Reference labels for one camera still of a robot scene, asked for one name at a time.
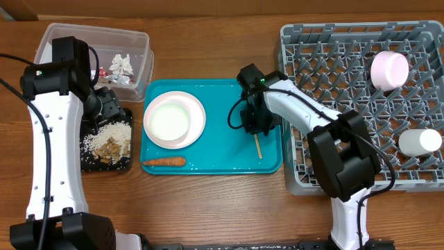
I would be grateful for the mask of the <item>brown food scraps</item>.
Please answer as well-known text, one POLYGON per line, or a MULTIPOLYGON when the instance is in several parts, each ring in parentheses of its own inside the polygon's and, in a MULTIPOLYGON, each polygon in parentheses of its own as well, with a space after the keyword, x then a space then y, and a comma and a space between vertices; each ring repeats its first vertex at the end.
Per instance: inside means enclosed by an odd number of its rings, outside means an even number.
POLYGON ((109 137, 105 144, 92 153, 102 163, 115 164, 123 157, 130 157, 130 140, 117 141, 109 137))

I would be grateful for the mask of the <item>white tissue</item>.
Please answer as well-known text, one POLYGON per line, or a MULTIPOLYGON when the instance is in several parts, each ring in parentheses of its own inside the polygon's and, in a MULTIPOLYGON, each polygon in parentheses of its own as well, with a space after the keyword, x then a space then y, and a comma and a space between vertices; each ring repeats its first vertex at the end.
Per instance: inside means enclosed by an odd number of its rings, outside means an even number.
POLYGON ((112 59, 109 70, 117 75, 133 75, 133 67, 130 64, 130 55, 127 54, 126 57, 123 58, 121 54, 116 54, 112 59))

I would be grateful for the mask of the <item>white medium bowl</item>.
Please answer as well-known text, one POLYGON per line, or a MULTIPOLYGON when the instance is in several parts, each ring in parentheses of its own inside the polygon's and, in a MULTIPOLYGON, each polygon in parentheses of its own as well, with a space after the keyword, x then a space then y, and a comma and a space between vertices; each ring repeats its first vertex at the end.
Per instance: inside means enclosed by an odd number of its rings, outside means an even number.
POLYGON ((370 66, 370 79, 377 89, 391 91, 402 87, 409 76, 409 62, 401 53, 381 51, 370 66))

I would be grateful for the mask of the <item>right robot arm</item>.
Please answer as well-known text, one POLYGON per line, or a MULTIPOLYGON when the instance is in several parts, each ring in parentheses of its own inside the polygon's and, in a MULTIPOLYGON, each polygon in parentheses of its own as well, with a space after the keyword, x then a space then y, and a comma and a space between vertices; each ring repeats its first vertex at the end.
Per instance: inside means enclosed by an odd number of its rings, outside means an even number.
POLYGON ((320 104, 280 71, 265 75, 249 65, 240 70, 237 81, 241 100, 247 103, 240 112, 247 133, 268 135, 282 118, 307 138, 314 175, 332 201, 334 248, 366 247, 365 198, 381 166, 363 117, 320 104))

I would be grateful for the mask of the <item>white cup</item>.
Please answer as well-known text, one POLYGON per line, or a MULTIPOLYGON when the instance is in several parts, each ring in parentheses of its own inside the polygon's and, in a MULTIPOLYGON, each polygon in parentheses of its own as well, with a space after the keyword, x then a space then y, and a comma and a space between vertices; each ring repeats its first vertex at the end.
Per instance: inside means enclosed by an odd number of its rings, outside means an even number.
POLYGON ((433 153, 441 148, 443 139, 434 129, 409 129, 398 140, 400 151, 411 157, 433 153))

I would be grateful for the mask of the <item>wooden chopstick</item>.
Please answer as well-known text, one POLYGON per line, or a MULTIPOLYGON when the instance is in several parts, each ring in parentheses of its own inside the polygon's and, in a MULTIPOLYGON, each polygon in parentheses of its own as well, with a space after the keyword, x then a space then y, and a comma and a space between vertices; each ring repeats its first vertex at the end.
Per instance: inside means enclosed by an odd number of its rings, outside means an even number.
POLYGON ((261 150, 261 147, 260 147, 258 134, 254 134, 254 139, 255 139, 255 144, 256 144, 256 148, 257 148, 257 153, 258 153, 259 159, 262 159, 262 150, 261 150))

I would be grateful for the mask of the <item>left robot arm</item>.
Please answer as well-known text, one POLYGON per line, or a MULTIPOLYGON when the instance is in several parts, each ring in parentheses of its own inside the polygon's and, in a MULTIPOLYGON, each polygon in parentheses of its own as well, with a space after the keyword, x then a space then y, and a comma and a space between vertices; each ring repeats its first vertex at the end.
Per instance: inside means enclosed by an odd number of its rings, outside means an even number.
POLYGON ((93 215, 83 191, 80 142, 132 114, 115 93, 97 88, 95 50, 73 36, 51 43, 49 63, 28 62, 16 95, 28 106, 33 128, 33 182, 26 221, 10 227, 16 249, 149 249, 141 234, 114 229, 93 215))

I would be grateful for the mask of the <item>large white plate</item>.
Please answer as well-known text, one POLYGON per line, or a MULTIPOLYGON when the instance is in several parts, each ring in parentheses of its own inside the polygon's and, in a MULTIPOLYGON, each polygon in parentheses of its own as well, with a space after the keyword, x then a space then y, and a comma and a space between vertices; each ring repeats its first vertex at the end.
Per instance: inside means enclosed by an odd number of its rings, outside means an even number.
POLYGON ((162 147, 164 149, 181 149, 188 147, 197 141, 197 139, 203 134, 206 124, 206 113, 202 103, 192 94, 182 91, 170 91, 164 94, 161 94, 154 98, 145 109, 144 112, 144 132, 154 144, 162 147), (186 134, 174 141, 161 141, 158 140, 151 135, 147 134, 146 125, 147 125, 147 109, 150 105, 155 105, 162 102, 176 102, 183 105, 189 112, 191 122, 188 131, 186 134))

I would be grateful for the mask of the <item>white rice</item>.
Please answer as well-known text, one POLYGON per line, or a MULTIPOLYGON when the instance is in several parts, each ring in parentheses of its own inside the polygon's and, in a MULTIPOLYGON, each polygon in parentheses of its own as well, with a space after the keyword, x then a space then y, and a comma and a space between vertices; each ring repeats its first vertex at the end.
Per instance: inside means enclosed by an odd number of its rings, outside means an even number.
POLYGON ((96 135, 86 135, 80 148, 93 155, 92 152, 105 144, 110 137, 117 141, 130 140, 131 143, 131 127, 129 123, 114 122, 106 124, 98 130, 96 135))

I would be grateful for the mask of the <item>red foil wrapper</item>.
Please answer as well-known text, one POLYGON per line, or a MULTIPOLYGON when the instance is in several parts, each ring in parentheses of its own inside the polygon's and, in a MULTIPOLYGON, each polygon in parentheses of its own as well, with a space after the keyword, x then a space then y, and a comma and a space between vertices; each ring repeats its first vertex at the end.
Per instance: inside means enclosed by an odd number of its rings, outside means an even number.
POLYGON ((130 86, 134 83, 134 80, 129 76, 118 75, 118 74, 109 74, 104 68, 99 68, 99 83, 107 83, 114 85, 122 85, 122 86, 130 86))

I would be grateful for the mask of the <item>orange carrot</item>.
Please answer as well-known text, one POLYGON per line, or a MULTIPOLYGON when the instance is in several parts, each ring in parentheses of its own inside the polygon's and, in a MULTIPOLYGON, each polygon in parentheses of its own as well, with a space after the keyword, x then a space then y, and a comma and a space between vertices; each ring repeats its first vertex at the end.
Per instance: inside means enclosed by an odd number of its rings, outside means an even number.
POLYGON ((184 167, 187 161, 184 157, 168 157, 146 160, 142 162, 143 166, 148 167, 184 167))

